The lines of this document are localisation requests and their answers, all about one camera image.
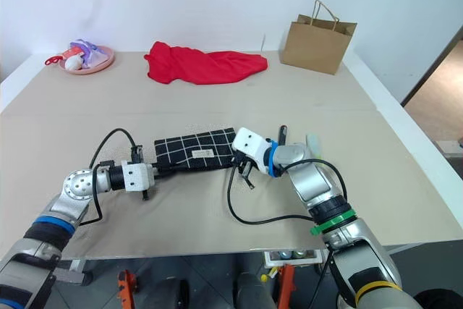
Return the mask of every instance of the table edge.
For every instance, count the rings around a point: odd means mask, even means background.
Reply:
[[[346,52],[343,63],[371,98],[376,109],[424,171],[460,227],[463,228],[463,209],[460,208],[463,198],[463,180],[413,118],[353,50]]]

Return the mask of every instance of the white wall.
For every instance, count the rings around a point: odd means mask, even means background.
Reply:
[[[314,0],[1,0],[1,68],[75,38],[148,51],[156,40],[202,50],[274,50]],[[323,0],[359,22],[352,45],[402,100],[463,24],[463,0]]]

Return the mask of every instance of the yellow ring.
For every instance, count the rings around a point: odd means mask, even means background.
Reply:
[[[355,295],[355,306],[358,306],[360,297],[362,297],[365,292],[369,291],[370,289],[374,289],[375,287],[392,287],[393,289],[402,291],[402,289],[395,285],[393,282],[371,282],[358,290],[357,294]]]

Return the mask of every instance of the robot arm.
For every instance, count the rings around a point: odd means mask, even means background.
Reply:
[[[143,192],[154,186],[153,167],[143,163],[141,146],[132,148],[132,162],[96,166],[69,174],[57,195],[24,237],[0,261],[0,309],[42,308],[56,277],[61,252],[81,224],[93,193],[125,189]]]
[[[367,224],[344,199],[328,172],[310,163],[305,144],[278,145],[241,128],[233,147],[255,162],[264,174],[277,177],[287,169],[294,191],[332,252],[329,266],[339,293],[354,308],[421,308],[402,292],[399,272]]]

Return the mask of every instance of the pink plate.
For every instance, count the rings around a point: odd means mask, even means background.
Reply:
[[[99,46],[98,45],[98,48],[100,48],[101,50],[104,51],[105,54],[107,54],[109,56],[108,60],[97,65],[96,67],[94,68],[91,68],[91,69],[81,69],[81,70],[66,70],[64,68],[64,63],[65,63],[65,60],[62,59],[61,61],[58,62],[58,65],[61,69],[63,69],[65,72],[68,72],[70,74],[75,74],[75,75],[85,75],[85,74],[92,74],[93,72],[99,72],[100,70],[103,70],[104,68],[107,68],[111,65],[111,63],[114,61],[114,51],[111,50],[109,47],[106,47],[106,46]]]

